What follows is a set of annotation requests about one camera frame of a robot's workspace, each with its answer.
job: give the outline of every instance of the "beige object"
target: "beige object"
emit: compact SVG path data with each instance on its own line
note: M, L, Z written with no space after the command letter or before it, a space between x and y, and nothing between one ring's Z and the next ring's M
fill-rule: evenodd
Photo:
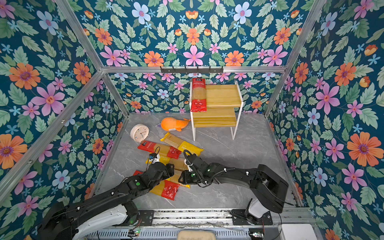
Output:
M216 240L213 232L209 231L180 231L177 240Z

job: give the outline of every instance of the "floral wall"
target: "floral wall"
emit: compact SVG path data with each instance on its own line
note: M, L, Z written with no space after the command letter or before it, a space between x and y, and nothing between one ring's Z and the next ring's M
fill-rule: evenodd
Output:
M3 202L0 239L36 238L36 225L52 204L91 197L122 121L122 112L100 81Z
M76 12L105 66L284 65L313 1L117 0L79 2ZM303 48L301 56L307 56ZM280 75L202 76L211 84L240 82L247 112L263 112ZM118 73L130 111L189 110L191 76Z
M384 238L383 7L329 1L269 115L327 240Z
M0 1L0 179L94 71L55 3Z

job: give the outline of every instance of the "pink flower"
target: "pink flower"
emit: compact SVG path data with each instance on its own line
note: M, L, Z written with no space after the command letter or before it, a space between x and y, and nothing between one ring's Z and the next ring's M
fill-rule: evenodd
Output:
M124 57L125 60L131 59L131 53L127 52L127 50L120 50L120 57Z
M20 208L18 216L20 217L25 213L25 215L29 216L31 215L32 209L35 209L39 206L39 204L36 203L36 201L39 199L39 197L34 197L32 199L31 195L28 195L25 199L25 202L19 203L18 207Z
M36 175L37 175L37 171L33 171L25 175L17 184L15 188L15 194L19 195L22 192L24 186L33 187L33 181L29 179L36 177Z
M288 162L288 157L287 157L288 149L284 149L284 145L283 145L283 144L280 144L280 143L279 143L279 146L280 146L281 154L282 154L283 157L284 157L284 160L285 160L286 162Z
M55 86L50 83L47 86L48 92L44 90L42 87L37 87L37 92L42 96L32 98L31 102L36 105L43 105L41 112L43 116L47 116L51 113L51 108L54 113L59 114L63 109L64 105L59 102L59 100L63 100L65 97L64 93L56 93L55 94Z
M143 78L144 79L147 79L148 78L148 80L150 81L150 82L152 82L152 79L156 79L156 77L154 76L155 75L155 73L143 73Z
M45 151L39 156L39 162L43 162L46 156L52 157L52 152L48 151L48 150L51 150L52 148L53 148L53 144L52 143L48 144Z
M148 85L147 85L146 82L140 81L139 82L139 87L145 90L148 87Z
M283 45L280 45L276 48L276 51L274 51L273 49L268 49L268 56L267 58L265 58L263 60L263 63L269 63L268 66L273 66L275 65L281 65L283 64L283 60L281 60L280 58L283 58L285 57L288 52L281 52L283 50Z
M267 54L267 51L264 50L263 48L261 49L260 52L257 52L258 56L257 58L261 58L261 59L264 59L264 57L266 57L268 54Z
M15 8L6 4L6 0L0 0L0 17L5 18L8 15L8 17L15 19L15 16L11 13Z
M312 143L310 144L310 146L312 147L311 151L318 154L319 150L321 150L321 147L319 145L320 141L317 142L316 140L312 139Z
M291 163L291 167L290 167L290 169L292 169L292 172L296 172L297 171L297 166L295 165L295 163L293 162L293 163Z
M119 58L120 57L119 50L114 50L112 53L112 50L107 46L104 46L104 50L106 51L106 53L101 52L100 55L104 58L108 58L107 60L108 66L112 66L114 64L115 66L120 67L121 66L120 63L126 63L124 59Z
M70 152L70 147L72 146L72 144L70 144L68 141L65 141L65 142L61 142L60 143L60 146L59 147L59 151L61 151L61 154L64 155L65 152Z
M229 79L229 74L230 73L222 73L220 75L217 75L216 76L216 79L220 79L220 82L223 82L224 80L228 80Z
M170 82L171 79L174 79L175 76L172 75L172 73L160 73L161 80L167 80L167 82Z
M85 102L87 103L88 101L93 101L93 95L95 95L93 92L90 92L89 94L88 94L88 96L86 96L85 97Z
M300 91L301 91L301 87L299 88L295 87L295 91L292 93L292 95L294 96L293 101L297 101L297 102L300 101L300 97L303 95L303 93L301 93Z
M167 2L173 2L173 0L163 0L163 4L166 6L167 5Z
M341 196L344 198L343 200L341 200L341 203L346 205L348 211L351 211L351 209L353 209L354 211L358 210L358 208L355 206L358 201L354 198L351 199L351 194L349 192L347 192L347 195L342 193Z
M180 89L184 89L184 84L182 84L180 81L178 81L177 83L175 83L175 88L177 88L177 90L180 90Z
M197 65L203 65L203 61L200 58L202 58L204 56L204 53L203 52L197 52L197 47L195 45L192 45L190 50L191 50L191 53L189 53L189 52L183 53L184 57L189 58L185 62L185 64L187 66L192 65L192 63L194 66L196 66L196 64Z
M321 77L320 79L317 79L316 80L316 84L314 85L316 87L316 90L318 91L319 89L323 89L323 85L325 84L325 81L323 81L323 77Z
M62 78L60 78L60 79L55 78L55 81L52 82L52 84L56 86L56 87L55 87L56 90L59 90L59 89L60 89L60 91L63 91L64 88L67 86L67 85L65 85L65 84L63 83L63 79L62 79Z
M219 5L220 4L220 0L209 0L211 3L212 2L215 2L216 5Z
M293 77L288 77L287 80L285 80L285 90L288 90L288 92L291 90L291 87L293 87Z
M340 105L340 102L338 98L333 98L337 93L339 92L339 86L333 87L331 90L329 90L329 84L325 83L323 86L323 93L317 92L316 93L316 98L321 100L320 102L317 103L316 109L322 109L324 106L324 112L326 115L329 114L331 111L331 106L338 106Z
M367 14L367 10L370 10L375 5L372 0L361 0L360 4L361 6L357 6L354 10L356 13L354 20L358 19L359 17L364 18Z
M99 92L100 90L103 90L104 89L104 87L103 87L103 81L102 80L100 80L98 83L97 83L97 85L96 85L96 90Z
M344 154L342 154L342 152L340 152L341 150L343 150L344 148L344 145L339 143L336 145L336 139L332 139L331 141L332 145L329 143L329 142L326 142L325 143L325 146L330 149L330 150L327 150L325 152L325 154L327 156L330 156L332 155L332 160L333 162L336 162L337 161L337 157L339 157L340 159L344 159Z
M348 104L347 107L349 108L347 110L347 113L348 114L352 114L352 117L355 118L356 117L356 113L357 114L362 114L362 111L360 110L360 108L362 108L363 104L362 103L359 103L358 104L358 101L355 100L353 101L352 104Z
M87 115L89 118L93 117L95 114L95 109L92 109L92 107L87 107L84 109L85 110L85 115Z
M247 78L246 73L235 73L235 78L238 78L241 81L243 78Z
M174 53L174 54L176 54L176 51L178 51L179 49L178 48L176 48L176 44L169 44L169 46L168 46L168 50L169 50L169 53Z
M298 108L298 107L296 107L296 106L292 109L292 115L293 115L295 118L297 118L297 116L299 115L299 110L300 110L300 108Z
M111 145L108 144L107 148L103 149L103 154L104 155L100 158L100 161L104 162L107 159L110 149L111 149Z
M347 177L344 178L344 183L350 184L352 182L352 187L355 191L359 190L359 184L363 187L367 186L364 179L360 178L364 175L364 171L362 169L355 171L355 167L351 163L348 164L348 169L349 171L345 168L341 170L344 175L347 175Z
M244 82L244 87L245 87L245 89L247 89L247 88L251 88L251 87L252 87L251 80L249 80L248 82L247 82L247 81Z
M212 54L213 54L213 53L218 53L219 49L220 47L217 45L217 43L215 43L215 45L211 44L211 48L209 50L212 51Z
M40 112L37 111L37 109L39 109L39 106L34 106L31 102L28 103L28 106L23 105L22 108L25 110L23 112L24 116L29 115L30 118L34 119L35 115L40 115Z

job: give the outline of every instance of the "two-tier wooden shelf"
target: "two-tier wooden shelf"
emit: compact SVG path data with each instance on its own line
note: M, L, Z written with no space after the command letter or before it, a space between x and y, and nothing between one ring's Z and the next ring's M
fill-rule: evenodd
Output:
M235 84L206 85L207 111L191 112L193 140L196 140L197 127L230 127L232 139L235 139L240 114L243 110L243 98L237 81ZM190 96L192 96L192 82L190 84ZM235 109L240 108L236 118Z

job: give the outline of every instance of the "plush toy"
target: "plush toy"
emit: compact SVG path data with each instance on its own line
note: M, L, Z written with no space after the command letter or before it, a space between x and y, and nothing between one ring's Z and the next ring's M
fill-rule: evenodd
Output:
M165 131L177 130L180 132L181 129L185 128L189 124L189 121L191 121L191 119L184 118L184 120L178 120L171 117L164 118L161 121L161 128L164 129Z

